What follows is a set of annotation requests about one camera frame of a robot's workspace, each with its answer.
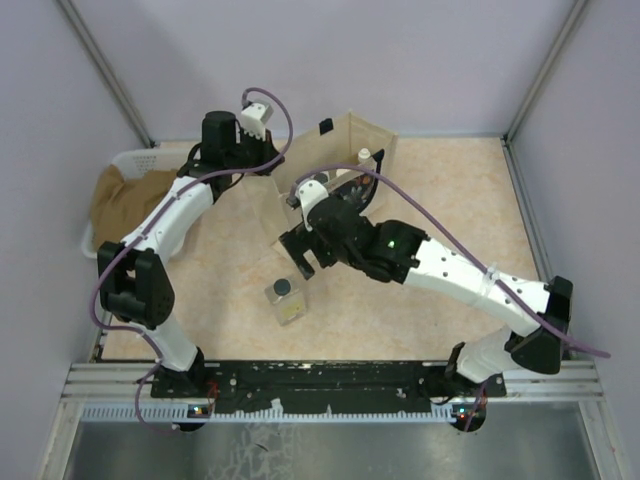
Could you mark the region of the clear square bottle black cap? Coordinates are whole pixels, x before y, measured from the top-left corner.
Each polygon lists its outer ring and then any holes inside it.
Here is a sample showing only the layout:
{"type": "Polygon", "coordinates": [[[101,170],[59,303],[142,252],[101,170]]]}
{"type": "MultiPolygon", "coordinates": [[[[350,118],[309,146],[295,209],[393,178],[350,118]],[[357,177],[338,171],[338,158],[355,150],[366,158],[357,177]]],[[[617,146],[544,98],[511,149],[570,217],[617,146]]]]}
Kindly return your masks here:
{"type": "Polygon", "coordinates": [[[295,276],[276,279],[264,293],[280,326],[286,326],[306,313],[305,292],[295,276]]]}

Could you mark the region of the amber liquid clear bottle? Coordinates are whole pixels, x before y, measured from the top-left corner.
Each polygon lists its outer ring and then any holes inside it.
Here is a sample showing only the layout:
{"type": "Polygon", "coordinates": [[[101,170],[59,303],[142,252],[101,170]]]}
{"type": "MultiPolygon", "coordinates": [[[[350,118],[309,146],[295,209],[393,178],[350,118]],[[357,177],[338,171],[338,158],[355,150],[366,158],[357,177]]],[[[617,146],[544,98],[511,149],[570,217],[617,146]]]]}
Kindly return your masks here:
{"type": "Polygon", "coordinates": [[[362,148],[358,152],[358,163],[364,164],[372,158],[372,154],[368,148],[362,148]]]}

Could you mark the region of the cream canvas tote bag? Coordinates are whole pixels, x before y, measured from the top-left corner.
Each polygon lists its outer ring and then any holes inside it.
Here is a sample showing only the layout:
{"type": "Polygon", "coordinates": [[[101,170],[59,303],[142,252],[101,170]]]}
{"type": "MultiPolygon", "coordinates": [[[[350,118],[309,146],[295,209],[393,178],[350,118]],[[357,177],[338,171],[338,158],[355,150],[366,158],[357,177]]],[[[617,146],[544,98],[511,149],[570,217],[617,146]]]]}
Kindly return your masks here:
{"type": "Polygon", "coordinates": [[[386,188],[376,179],[351,170],[336,177],[337,169],[329,171],[326,167],[337,163],[361,165],[387,175],[394,163],[397,143],[395,132],[349,112],[325,119],[317,127],[297,136],[285,154],[284,163],[270,175],[246,177],[242,186],[269,247],[280,256],[287,256],[278,241],[281,234],[291,230],[285,215],[285,200],[294,181],[311,170],[329,172],[332,180],[327,189],[363,207],[366,214],[382,207],[386,202],[386,188]],[[368,148],[372,158],[359,164],[358,152],[362,148],[368,148]]]}

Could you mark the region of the white square bottle black cap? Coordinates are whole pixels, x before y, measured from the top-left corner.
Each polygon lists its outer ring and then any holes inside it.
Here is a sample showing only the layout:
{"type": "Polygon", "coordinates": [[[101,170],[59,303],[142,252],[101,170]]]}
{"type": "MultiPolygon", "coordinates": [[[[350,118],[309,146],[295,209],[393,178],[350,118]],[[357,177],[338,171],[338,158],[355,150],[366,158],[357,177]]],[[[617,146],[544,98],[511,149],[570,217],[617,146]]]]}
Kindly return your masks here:
{"type": "Polygon", "coordinates": [[[322,171],[322,172],[316,173],[313,176],[313,179],[315,181],[319,182],[325,188],[327,188],[330,185],[331,180],[332,180],[330,173],[327,172],[327,171],[322,171]]]}

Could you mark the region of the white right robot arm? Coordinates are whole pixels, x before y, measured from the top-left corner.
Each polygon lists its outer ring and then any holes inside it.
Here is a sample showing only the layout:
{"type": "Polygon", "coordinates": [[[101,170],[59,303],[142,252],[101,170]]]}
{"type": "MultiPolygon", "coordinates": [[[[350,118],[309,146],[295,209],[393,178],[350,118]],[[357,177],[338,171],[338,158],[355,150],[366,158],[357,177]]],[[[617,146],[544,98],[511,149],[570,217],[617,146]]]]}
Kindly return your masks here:
{"type": "Polygon", "coordinates": [[[461,396],[506,371],[559,372],[561,335],[571,316],[572,283],[556,276],[550,282],[527,281],[496,270],[480,270],[426,232],[399,220],[372,224],[347,201],[329,196],[279,241],[302,276],[343,263],[383,283],[444,293],[503,322],[479,340],[453,347],[443,380],[461,396]]]}

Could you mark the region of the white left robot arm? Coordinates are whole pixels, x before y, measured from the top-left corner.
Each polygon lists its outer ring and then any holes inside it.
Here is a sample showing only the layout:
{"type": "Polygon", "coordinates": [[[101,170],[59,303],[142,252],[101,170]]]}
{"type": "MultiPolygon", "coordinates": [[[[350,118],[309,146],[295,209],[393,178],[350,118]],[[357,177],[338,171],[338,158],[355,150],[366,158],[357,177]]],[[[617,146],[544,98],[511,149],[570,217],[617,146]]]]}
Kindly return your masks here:
{"type": "Polygon", "coordinates": [[[234,176],[268,174],[283,162],[266,127],[271,115],[271,106],[260,102],[248,103],[239,114],[207,113],[201,140],[168,193],[131,233],[103,243],[97,253],[94,302],[119,320],[119,329],[141,335],[157,365],[174,372],[174,387],[189,397],[206,389],[208,373],[198,366],[199,348],[173,315],[166,264],[192,225],[232,187],[234,176]]]}

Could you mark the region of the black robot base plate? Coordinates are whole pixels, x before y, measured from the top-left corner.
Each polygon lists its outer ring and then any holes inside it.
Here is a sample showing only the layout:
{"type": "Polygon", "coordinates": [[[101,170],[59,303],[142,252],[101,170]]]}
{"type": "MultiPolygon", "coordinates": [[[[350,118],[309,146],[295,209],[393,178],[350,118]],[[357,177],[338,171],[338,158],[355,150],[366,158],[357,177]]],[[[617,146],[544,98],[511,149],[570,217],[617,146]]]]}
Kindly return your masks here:
{"type": "Polygon", "coordinates": [[[287,413],[428,412],[433,405],[473,405],[501,398],[506,387],[495,374],[473,384],[447,373],[443,362],[425,361],[219,361],[201,359],[193,373],[162,367],[139,380],[142,402],[195,401],[211,413],[255,412],[276,400],[287,413]]]}

